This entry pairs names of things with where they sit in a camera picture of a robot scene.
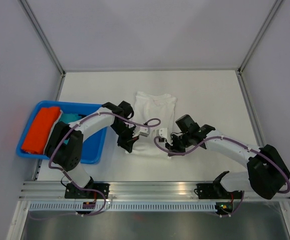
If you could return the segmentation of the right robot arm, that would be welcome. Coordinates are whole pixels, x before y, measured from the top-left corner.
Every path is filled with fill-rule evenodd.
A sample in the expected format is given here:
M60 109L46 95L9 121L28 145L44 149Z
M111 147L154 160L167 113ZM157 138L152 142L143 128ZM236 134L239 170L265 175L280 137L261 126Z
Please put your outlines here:
M255 192L270 200L290 192L290 171L277 149L259 147L232 139L210 125L199 126L186 114L176 121L180 133L171 133L165 144L169 156L184 156L201 147L220 153L245 167L243 172L224 171L212 182L213 192L225 197L231 192Z

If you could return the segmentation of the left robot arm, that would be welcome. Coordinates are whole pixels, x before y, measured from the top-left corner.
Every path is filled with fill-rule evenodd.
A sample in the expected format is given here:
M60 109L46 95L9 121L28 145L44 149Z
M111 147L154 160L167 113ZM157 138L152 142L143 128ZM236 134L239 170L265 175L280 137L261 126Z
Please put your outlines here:
M98 112L82 118L80 121L54 126L44 155L58 164L64 175L76 186L76 192L83 198L89 198L94 192L93 179L81 164L84 142L98 131L111 127L118 136L117 145L128 153L139 139L134 136L135 127L128 126L123 119L131 119L134 111L128 102L119 105L111 102L103 104Z

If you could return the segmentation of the white t-shirt with robot print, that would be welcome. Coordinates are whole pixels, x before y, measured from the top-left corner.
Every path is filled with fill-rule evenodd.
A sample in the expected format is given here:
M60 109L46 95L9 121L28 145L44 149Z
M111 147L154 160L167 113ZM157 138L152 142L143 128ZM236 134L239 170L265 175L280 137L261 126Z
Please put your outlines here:
M150 95L138 91L135 95L135 104L133 107L134 117L132 121L136 123L145 123L150 119L158 118L161 124L151 128L149 136L141 136L133 144L131 153L126 153L129 157L154 158L168 160L168 153L163 152L154 144L154 138L159 129L167 129L170 134L173 131L175 105L177 98L170 94Z

